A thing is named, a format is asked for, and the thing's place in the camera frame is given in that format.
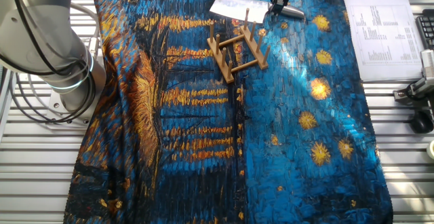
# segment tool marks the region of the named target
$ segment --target starry night fabric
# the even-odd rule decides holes
[[[95,0],[107,82],[64,222],[392,223],[343,0],[267,16],[269,67],[230,84],[206,38],[243,22],[213,2]],[[254,59],[227,48],[234,67]]]

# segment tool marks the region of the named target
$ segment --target keyboard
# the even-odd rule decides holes
[[[430,48],[430,43],[434,40],[434,16],[419,16],[416,18],[416,25],[422,37],[424,48]]]

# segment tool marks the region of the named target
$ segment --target cleaver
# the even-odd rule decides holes
[[[248,22],[256,21],[258,24],[264,22],[265,14],[269,11],[271,3],[257,0],[215,0],[210,12],[234,18],[245,19],[245,10],[249,8]],[[304,12],[297,7],[285,6],[280,13],[283,16],[304,18]]]

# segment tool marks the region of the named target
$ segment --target white paper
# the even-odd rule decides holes
[[[345,0],[363,81],[422,77],[422,41],[408,0]]]

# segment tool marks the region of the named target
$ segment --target metal table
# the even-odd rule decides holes
[[[73,0],[95,11],[93,0]],[[415,16],[434,8],[434,0],[410,0]],[[71,24],[87,41],[93,20],[71,10]],[[22,75],[29,100],[41,107]],[[37,93],[48,103],[51,89],[37,77]],[[372,123],[392,197],[396,223],[434,223],[434,160],[425,151],[434,133],[415,135],[404,123],[412,107],[393,100],[407,83],[365,83]],[[21,105],[24,100],[18,97]],[[73,166],[84,130],[49,130],[25,117],[12,102],[0,123],[0,224],[61,223]]]

